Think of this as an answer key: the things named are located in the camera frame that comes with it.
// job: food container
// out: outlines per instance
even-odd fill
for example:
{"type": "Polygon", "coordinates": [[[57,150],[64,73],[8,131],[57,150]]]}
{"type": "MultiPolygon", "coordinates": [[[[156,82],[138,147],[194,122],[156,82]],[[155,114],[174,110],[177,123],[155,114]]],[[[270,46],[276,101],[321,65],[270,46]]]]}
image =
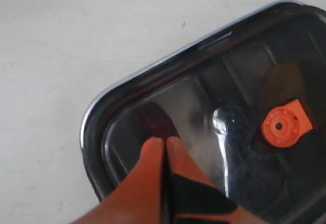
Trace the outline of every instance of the food container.
{"type": "Polygon", "coordinates": [[[278,2],[108,88],[90,105],[80,133],[98,198],[132,170],[163,110],[227,197],[271,223],[324,223],[325,59],[326,12],[278,2]],[[294,100],[312,130],[275,147],[261,125],[271,109],[294,100]]]}

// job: white table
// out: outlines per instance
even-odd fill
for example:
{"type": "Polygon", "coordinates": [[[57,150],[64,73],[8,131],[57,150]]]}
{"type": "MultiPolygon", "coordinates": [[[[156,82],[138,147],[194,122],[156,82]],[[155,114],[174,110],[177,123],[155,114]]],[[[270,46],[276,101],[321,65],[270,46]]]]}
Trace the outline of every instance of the white table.
{"type": "Polygon", "coordinates": [[[67,223],[95,206],[79,149],[89,103],[273,1],[0,0],[0,223],[67,223]]]}

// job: white background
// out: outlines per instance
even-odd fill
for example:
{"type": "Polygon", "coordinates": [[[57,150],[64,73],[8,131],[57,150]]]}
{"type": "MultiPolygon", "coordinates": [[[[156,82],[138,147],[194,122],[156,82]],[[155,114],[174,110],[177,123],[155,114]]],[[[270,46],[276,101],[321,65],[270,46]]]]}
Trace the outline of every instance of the white background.
{"type": "Polygon", "coordinates": [[[89,103],[273,1],[0,0],[0,223],[68,223],[95,206],[79,149],[89,103]]]}

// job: orange valve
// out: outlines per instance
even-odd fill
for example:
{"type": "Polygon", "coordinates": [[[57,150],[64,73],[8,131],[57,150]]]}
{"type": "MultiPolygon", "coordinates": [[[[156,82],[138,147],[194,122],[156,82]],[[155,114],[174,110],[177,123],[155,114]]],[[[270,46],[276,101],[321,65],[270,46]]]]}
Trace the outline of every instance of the orange valve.
{"type": "Polygon", "coordinates": [[[273,108],[261,124],[265,139],[278,148],[294,145],[303,134],[312,129],[312,124],[298,99],[273,108]]]}

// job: white surface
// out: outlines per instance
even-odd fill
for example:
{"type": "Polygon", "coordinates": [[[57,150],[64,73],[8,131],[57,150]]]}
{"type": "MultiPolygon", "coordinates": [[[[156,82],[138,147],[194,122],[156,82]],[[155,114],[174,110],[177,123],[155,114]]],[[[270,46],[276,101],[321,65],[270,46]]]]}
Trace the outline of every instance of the white surface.
{"type": "Polygon", "coordinates": [[[95,206],[78,140],[95,96],[272,1],[0,0],[0,223],[67,223],[95,206]]]}

